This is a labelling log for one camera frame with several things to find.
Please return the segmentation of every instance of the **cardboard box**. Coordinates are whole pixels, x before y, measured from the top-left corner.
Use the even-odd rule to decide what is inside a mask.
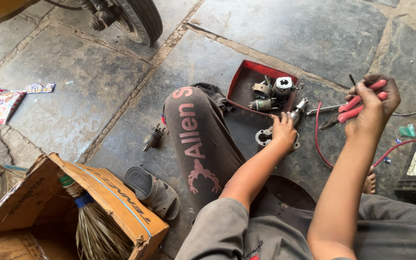
[[[74,234],[78,208],[57,178],[77,181],[136,245],[130,260],[146,260],[169,226],[107,169],[42,155],[0,201],[0,260],[78,260]]]

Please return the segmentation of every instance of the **red plastic tray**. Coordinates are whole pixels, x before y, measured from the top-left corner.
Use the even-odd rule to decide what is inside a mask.
[[[271,78],[271,84],[273,84],[275,80],[280,77],[290,77],[295,85],[298,81],[297,77],[286,72],[257,62],[243,60],[239,69],[235,73],[229,88],[227,89],[227,100],[229,103],[248,111],[268,116],[269,114],[247,108],[248,104],[256,99],[256,94],[253,92],[251,87],[255,83],[263,81],[264,75]],[[268,112],[279,116],[281,112],[291,111],[295,96],[296,90],[290,94],[287,102],[280,104],[280,109],[270,110]]]

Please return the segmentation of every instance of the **sandal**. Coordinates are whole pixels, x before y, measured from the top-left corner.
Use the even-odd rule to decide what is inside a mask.
[[[180,202],[171,186],[139,166],[127,170],[124,179],[125,185],[136,194],[136,198],[155,214],[166,220],[176,218]]]

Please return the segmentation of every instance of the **red wire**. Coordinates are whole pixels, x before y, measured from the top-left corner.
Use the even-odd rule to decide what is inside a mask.
[[[316,149],[317,152],[319,153],[320,157],[322,158],[322,160],[324,160],[324,162],[326,162],[328,164],[328,166],[333,168],[333,165],[331,163],[329,163],[327,161],[327,159],[325,159],[325,157],[323,156],[322,152],[320,151],[319,148],[319,143],[317,142],[317,131],[319,130],[319,111],[320,111],[320,107],[321,107],[322,103],[319,100],[319,107],[317,108],[317,113],[316,113],[316,134],[315,134],[315,140],[316,140]]]
[[[319,155],[322,158],[322,160],[324,160],[324,162],[326,162],[326,164],[328,164],[330,167],[333,168],[333,165],[331,163],[329,163],[327,161],[327,159],[325,159],[325,157],[321,153],[321,151],[319,149],[319,143],[318,143],[318,140],[317,140],[317,131],[319,130],[319,111],[320,111],[321,105],[322,105],[322,103],[319,101],[319,106],[317,108],[317,113],[316,113],[316,133],[315,133],[316,148],[317,148],[317,152],[319,153]],[[416,142],[416,139],[412,139],[412,140],[408,140],[408,141],[405,141],[405,142],[402,142],[402,143],[398,143],[395,146],[391,147],[390,150],[388,150],[380,159],[378,159],[378,161],[376,163],[373,164],[373,167],[377,166],[378,163],[380,163],[384,159],[384,157],[386,157],[390,152],[392,152],[397,147],[399,147],[401,145],[404,145],[406,143],[411,143],[411,142]]]
[[[397,147],[406,144],[406,143],[411,143],[411,142],[416,142],[416,139],[412,139],[412,140],[408,140],[402,143],[398,143],[395,146],[391,147],[390,150],[388,150],[380,159],[378,159],[378,161],[376,163],[373,164],[373,167],[377,166],[378,163],[380,163],[384,157],[386,157],[390,152],[392,152],[394,149],[396,149]]]

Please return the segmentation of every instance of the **plastic wrapper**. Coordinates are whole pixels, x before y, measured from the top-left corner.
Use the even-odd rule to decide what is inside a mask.
[[[25,93],[25,91],[0,88],[0,124],[6,123]]]
[[[415,137],[415,128],[413,128],[412,124],[407,125],[407,127],[400,126],[399,132],[402,136]]]
[[[42,84],[31,84],[26,86],[24,89],[27,94],[36,94],[36,93],[49,93],[52,92],[55,88],[55,83],[49,83],[46,86]]]

